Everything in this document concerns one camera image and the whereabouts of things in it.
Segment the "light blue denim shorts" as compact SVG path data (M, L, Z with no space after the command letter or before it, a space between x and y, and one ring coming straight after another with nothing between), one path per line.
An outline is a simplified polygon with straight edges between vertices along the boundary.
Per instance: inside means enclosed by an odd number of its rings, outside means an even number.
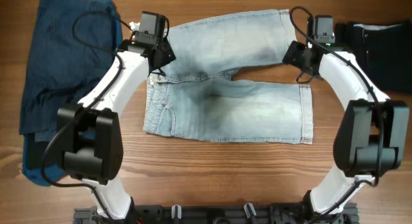
M175 60L147 80L144 131L208 142L311 144L308 85L234 80L281 64L295 29L288 10L258 10L174 26Z

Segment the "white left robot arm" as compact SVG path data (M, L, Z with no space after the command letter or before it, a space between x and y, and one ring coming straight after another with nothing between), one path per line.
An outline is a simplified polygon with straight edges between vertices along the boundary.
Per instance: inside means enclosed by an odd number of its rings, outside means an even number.
M97 86L58 110L54 153L57 165L94 195L97 216L121 223L133 211L133 199L118 175L124 154L119 118L136 88L176 58L166 38L153 46L124 44Z

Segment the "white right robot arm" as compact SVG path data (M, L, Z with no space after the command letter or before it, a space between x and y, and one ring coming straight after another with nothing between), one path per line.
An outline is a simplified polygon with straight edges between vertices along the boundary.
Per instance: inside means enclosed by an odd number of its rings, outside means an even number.
M324 79L344 109L333 143L334 165L306 199L315 215L338 214L361 187L377 186L380 177L400 166L409 107L378 89L352 53L294 41L283 62Z

